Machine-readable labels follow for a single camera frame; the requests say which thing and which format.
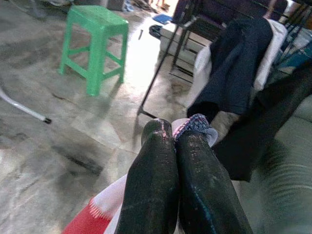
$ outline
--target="green plastic stool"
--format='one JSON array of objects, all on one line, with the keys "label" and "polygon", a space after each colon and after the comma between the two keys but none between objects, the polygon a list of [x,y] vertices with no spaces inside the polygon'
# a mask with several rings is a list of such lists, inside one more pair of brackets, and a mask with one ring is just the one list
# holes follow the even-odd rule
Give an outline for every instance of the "green plastic stool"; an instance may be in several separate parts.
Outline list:
[{"label": "green plastic stool", "polygon": [[[89,46],[71,50],[69,48],[73,24],[79,24],[91,34]],[[122,35],[121,58],[106,51],[107,41],[110,37]],[[87,79],[87,94],[99,94],[101,81],[118,75],[119,82],[123,82],[124,66],[126,61],[128,37],[128,21],[114,14],[102,6],[72,6],[67,16],[67,25],[63,45],[63,54],[59,72],[64,74],[65,65]],[[68,58],[69,55],[89,51],[88,70]],[[120,65],[119,68],[103,73],[105,58],[109,57]]]}]

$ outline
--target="tiled floor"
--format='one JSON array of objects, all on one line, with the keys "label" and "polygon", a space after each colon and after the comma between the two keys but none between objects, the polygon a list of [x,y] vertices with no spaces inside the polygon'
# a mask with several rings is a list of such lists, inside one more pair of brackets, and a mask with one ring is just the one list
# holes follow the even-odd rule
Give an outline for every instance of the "tiled floor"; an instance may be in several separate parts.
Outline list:
[{"label": "tiled floor", "polygon": [[[37,20],[0,0],[1,86],[11,98],[53,120],[44,124],[0,99],[1,234],[59,234],[136,157],[150,120],[137,117],[137,109],[154,73],[159,40],[148,34],[155,22],[147,13],[119,14],[130,25],[125,83],[110,78],[98,97],[89,97],[84,78],[70,69],[64,76],[57,73],[66,15],[55,11]],[[75,46],[88,40],[75,29]],[[110,50],[119,44],[119,39],[111,40]],[[87,55],[75,59],[83,63]],[[170,60],[146,110],[174,120],[185,116],[179,102],[189,86],[168,74]]]}]

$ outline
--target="blue object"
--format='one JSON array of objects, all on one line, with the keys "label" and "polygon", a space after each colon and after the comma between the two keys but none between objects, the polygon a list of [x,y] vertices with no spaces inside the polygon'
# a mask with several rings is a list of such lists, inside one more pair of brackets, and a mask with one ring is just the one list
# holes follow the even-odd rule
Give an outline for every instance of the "blue object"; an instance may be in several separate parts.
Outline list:
[{"label": "blue object", "polygon": [[167,23],[171,22],[172,17],[165,15],[165,14],[160,14],[160,15],[154,16],[153,20],[155,20],[159,23],[162,23],[162,24],[167,24]]}]

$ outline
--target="red fabric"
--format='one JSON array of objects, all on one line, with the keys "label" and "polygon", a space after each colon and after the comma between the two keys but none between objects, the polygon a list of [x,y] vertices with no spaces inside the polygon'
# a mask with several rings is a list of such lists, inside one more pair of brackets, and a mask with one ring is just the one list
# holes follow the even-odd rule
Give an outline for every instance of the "red fabric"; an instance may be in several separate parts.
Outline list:
[{"label": "red fabric", "polygon": [[103,234],[110,220],[94,218],[90,214],[90,203],[66,226],[62,234]]}]

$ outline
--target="stool leg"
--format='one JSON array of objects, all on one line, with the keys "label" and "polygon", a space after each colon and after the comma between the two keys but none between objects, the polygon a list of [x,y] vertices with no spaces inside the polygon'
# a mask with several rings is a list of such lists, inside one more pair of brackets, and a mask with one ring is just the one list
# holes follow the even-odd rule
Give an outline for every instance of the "stool leg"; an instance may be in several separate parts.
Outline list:
[{"label": "stool leg", "polygon": [[127,41],[128,41],[128,29],[122,35],[122,49],[121,49],[121,71],[119,74],[119,82],[123,83],[123,75],[125,73],[125,63],[126,63],[126,54],[127,54]]},{"label": "stool leg", "polygon": [[91,96],[99,95],[103,79],[106,43],[107,38],[103,37],[102,33],[92,34],[87,77],[87,94]]},{"label": "stool leg", "polygon": [[60,74],[62,74],[62,75],[64,74],[66,60],[67,60],[67,57],[68,57],[68,51],[69,51],[69,46],[70,46],[70,39],[72,37],[72,27],[73,27],[73,22],[70,20],[70,18],[68,16],[68,20],[67,20],[67,24],[66,24],[66,30],[65,30],[65,35],[64,35],[62,59],[61,59],[59,70],[58,70],[58,72]]}]

